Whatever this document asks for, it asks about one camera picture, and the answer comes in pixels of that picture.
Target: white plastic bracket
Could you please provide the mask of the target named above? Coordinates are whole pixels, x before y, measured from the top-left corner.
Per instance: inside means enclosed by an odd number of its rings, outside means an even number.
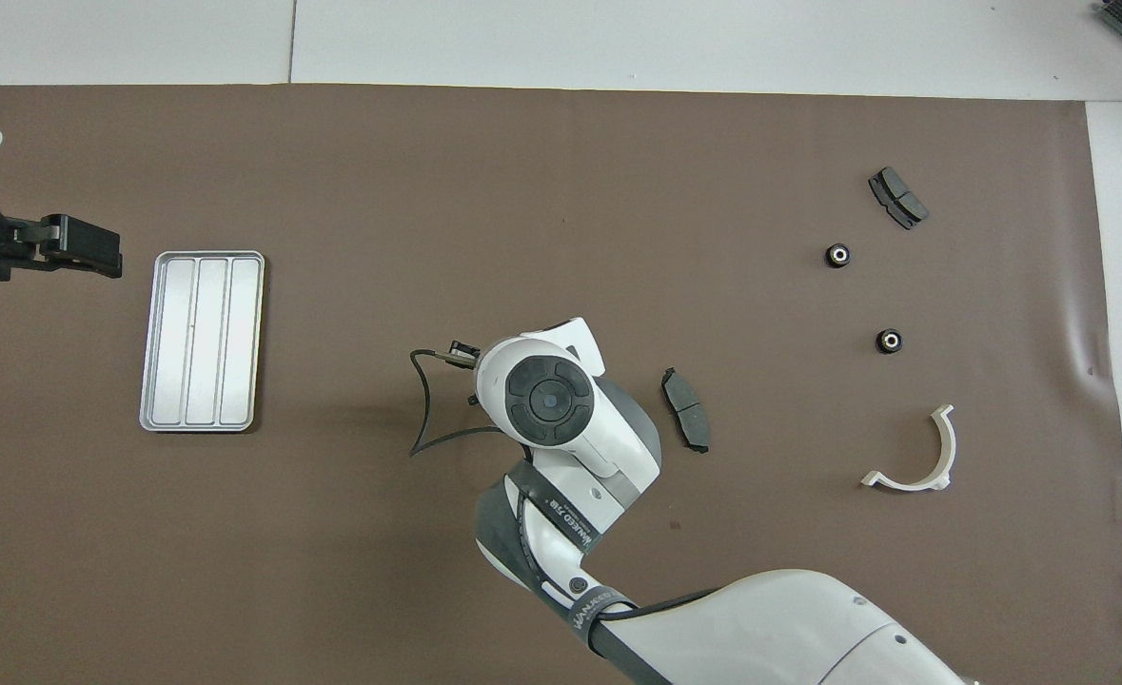
[[[865,485],[891,487],[894,490],[903,490],[905,493],[917,493],[920,490],[945,490],[945,487],[949,485],[949,469],[954,465],[954,455],[957,452],[957,439],[954,437],[954,426],[949,424],[949,411],[954,411],[954,405],[939,406],[937,411],[931,414],[931,419],[934,419],[934,424],[937,424],[938,433],[942,437],[942,454],[937,460],[937,468],[934,469],[934,472],[911,485],[891,481],[880,471],[866,473],[865,478],[862,478],[862,482]]]

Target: brown mat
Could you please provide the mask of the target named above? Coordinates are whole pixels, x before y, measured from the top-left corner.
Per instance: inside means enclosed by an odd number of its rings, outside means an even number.
[[[405,456],[411,349],[577,315],[666,451],[600,581],[653,602],[817,568],[987,684],[1122,682],[1080,103],[0,87],[0,207],[117,230],[127,260],[0,285],[0,682],[622,682],[475,548],[517,447]],[[930,207],[916,230],[870,195],[883,165]],[[268,259],[247,435],[138,426],[151,265],[191,248]],[[469,376],[430,372],[435,431],[481,424]],[[856,485],[927,473],[944,402],[948,490]]]

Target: metal tray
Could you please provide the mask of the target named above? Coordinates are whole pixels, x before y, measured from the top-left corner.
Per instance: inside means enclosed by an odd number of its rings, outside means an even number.
[[[142,428],[240,432],[251,425],[264,290],[260,252],[159,254],[141,374]]]

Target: cable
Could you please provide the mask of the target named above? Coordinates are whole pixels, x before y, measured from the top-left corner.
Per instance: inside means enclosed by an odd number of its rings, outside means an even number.
[[[417,432],[417,439],[412,444],[412,451],[408,452],[408,456],[420,455],[421,452],[433,447],[435,445],[442,445],[448,439],[453,439],[457,437],[463,437],[465,435],[473,435],[477,433],[500,433],[502,429],[497,428],[496,425],[481,425],[479,428],[466,428],[463,431],[456,431],[456,433],[449,433],[443,435],[443,437],[436,437],[430,439],[429,443],[422,443],[425,438],[425,432],[430,429],[430,381],[425,379],[425,372],[421,369],[421,362],[417,362],[417,357],[429,355],[434,357],[438,360],[447,360],[447,357],[439,355],[434,350],[413,350],[408,353],[408,361],[412,362],[412,367],[417,370],[417,377],[421,377],[421,388],[425,391],[425,416],[422,417],[421,431]]]
[[[546,582],[546,584],[555,589],[557,593],[564,595],[564,598],[569,598],[569,601],[573,602],[574,600],[573,595],[570,594],[564,589],[564,586],[561,585],[559,582],[553,581],[552,576],[549,575],[549,572],[543,571],[543,566],[540,565],[537,559],[535,559],[535,552],[531,550],[531,541],[527,540],[526,538],[525,513],[526,513],[526,493],[523,493],[522,490],[518,490],[517,508],[516,511],[514,511],[514,516],[517,517],[517,543],[523,547],[523,556],[526,556],[526,568],[530,568],[530,572],[535,574],[535,580],[540,582],[541,590],[543,590],[543,584],[544,582]]]

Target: black grommet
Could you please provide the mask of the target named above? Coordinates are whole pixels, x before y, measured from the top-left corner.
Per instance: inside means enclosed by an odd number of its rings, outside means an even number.
[[[844,246],[843,242],[836,242],[835,246],[827,248],[827,251],[822,252],[822,257],[827,260],[827,266],[834,269],[847,267],[848,261],[853,259],[848,246]]]
[[[892,355],[903,349],[903,335],[898,330],[886,328],[877,334],[877,351]]]

